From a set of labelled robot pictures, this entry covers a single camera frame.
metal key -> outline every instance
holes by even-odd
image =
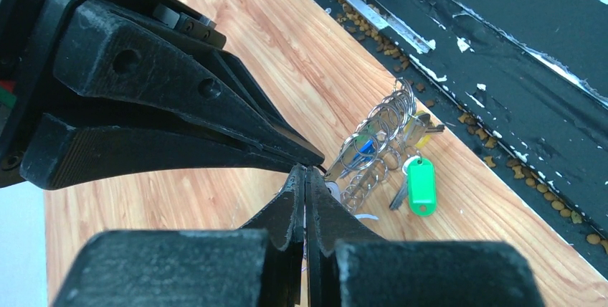
[[[401,188],[399,188],[397,195],[395,196],[395,198],[393,198],[393,202],[391,202],[391,204],[389,205],[390,210],[397,210],[401,206],[401,204],[403,204],[405,197],[407,197],[407,167],[409,166],[409,163],[411,163],[413,160],[418,159],[419,157],[420,156],[418,155],[411,156],[403,163],[403,166],[401,168],[401,171],[403,172],[403,183],[401,184]]]
[[[438,126],[428,127],[424,133],[426,133],[426,134],[442,133],[444,130],[445,130],[445,125],[439,124]]]

keychain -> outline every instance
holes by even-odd
[[[418,158],[407,167],[409,208],[418,216],[429,216],[437,208],[435,168],[429,159]]]

brown pellet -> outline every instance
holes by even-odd
[[[552,194],[551,192],[545,192],[543,194],[543,197],[545,197],[545,199],[548,200],[548,201],[554,201],[555,200],[555,195]]]
[[[538,184],[538,185],[536,185],[536,189],[538,190],[538,192],[541,192],[543,194],[545,192],[549,191],[549,188],[545,184]]]
[[[484,157],[483,161],[485,161],[485,164],[487,164],[488,167],[490,167],[491,169],[493,169],[494,167],[496,167],[496,164],[494,163],[494,158],[492,156],[486,156],[486,157]]]
[[[523,175],[523,173],[521,173],[521,166],[513,166],[513,167],[511,167],[511,169],[513,170],[513,172],[515,172],[515,176],[513,178],[524,179],[526,177]]]
[[[465,119],[465,124],[467,124],[469,126],[476,126],[477,121],[475,120],[475,118],[469,117],[469,118]]]
[[[599,244],[604,246],[604,251],[606,251],[606,254],[608,255],[608,240],[602,240]]]
[[[507,161],[507,167],[513,167],[513,166],[517,166],[519,164],[520,164],[520,162],[518,159],[509,159]]]
[[[490,137],[488,139],[488,142],[485,143],[484,147],[494,148],[494,147],[496,147],[496,143],[497,143],[496,138]]]
[[[463,113],[460,117],[458,117],[459,122],[464,123],[467,121],[468,118],[470,118],[471,115],[468,113]]]
[[[587,242],[591,245],[597,245],[602,239],[597,234],[589,234],[587,235]]]
[[[561,217],[570,217],[571,214],[572,214],[572,210],[567,209],[567,208],[564,208],[559,211],[559,216],[561,216]]]
[[[523,175],[526,176],[526,178],[532,178],[532,171],[530,171],[530,169],[528,167],[523,167],[521,169],[521,173],[523,173]]]
[[[484,141],[485,139],[488,138],[488,136],[490,136],[482,128],[477,129],[477,131],[475,133],[477,134],[477,136],[479,136],[481,141]]]
[[[560,211],[563,208],[565,208],[566,206],[564,205],[564,203],[562,203],[560,201],[552,201],[551,207],[557,211]]]

wood grain surface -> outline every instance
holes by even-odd
[[[227,49],[288,122],[326,154],[326,166],[391,91],[390,73],[312,0],[182,1],[218,24]],[[423,152],[437,172],[437,211],[425,218],[405,206],[390,212],[397,186],[390,181],[361,210],[379,217],[364,220],[372,230],[395,240],[505,240],[530,261],[549,306],[608,306],[608,282],[451,132],[434,136]],[[96,232],[239,227],[285,177],[256,169],[189,169],[45,192],[49,298]]]

white paint scratch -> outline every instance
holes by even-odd
[[[414,65],[416,67],[418,67],[418,69],[422,70],[423,72],[425,72],[430,78],[432,78],[433,80],[437,81],[437,82],[445,82],[447,81],[447,76],[443,75],[442,77],[437,77],[437,74],[435,74],[434,71],[430,70],[429,68],[425,67],[420,60],[418,60],[416,57],[410,55],[409,56],[409,60],[414,63]]]
[[[230,229],[231,230],[234,229],[234,218],[237,216],[237,212],[239,211],[240,207],[241,207],[241,201],[237,199],[237,206],[234,208],[234,211],[232,212],[232,217],[230,220]]]
[[[468,43],[468,40],[466,40],[465,38],[458,37],[456,44],[458,45],[458,49],[460,49],[460,52],[465,52],[471,47]]]
[[[446,30],[445,26],[443,26],[442,23],[440,23],[439,21],[437,21],[437,19],[435,19],[435,18],[431,18],[431,19],[433,19],[433,21],[435,22],[435,24],[437,24],[437,26],[439,26],[440,29],[442,29],[444,31]]]
[[[467,93],[467,95],[468,95],[468,96],[469,96],[471,99],[473,99],[473,101],[475,101],[475,102],[477,103],[477,105],[479,105],[479,107],[481,107],[481,108],[485,108],[485,106],[484,106],[482,103],[480,103],[480,101],[479,101],[479,100],[477,100],[477,99],[476,99],[474,96],[472,96],[471,94],[469,94],[469,92],[465,92],[465,93]]]
[[[518,158],[519,158],[521,161],[523,161],[523,162],[528,162],[528,158],[527,158],[528,154],[527,154],[527,153],[522,154],[522,153],[520,153],[520,152],[518,152],[518,151],[513,151],[513,152],[515,152],[515,155],[516,155],[516,156],[517,156],[517,157],[518,157]]]

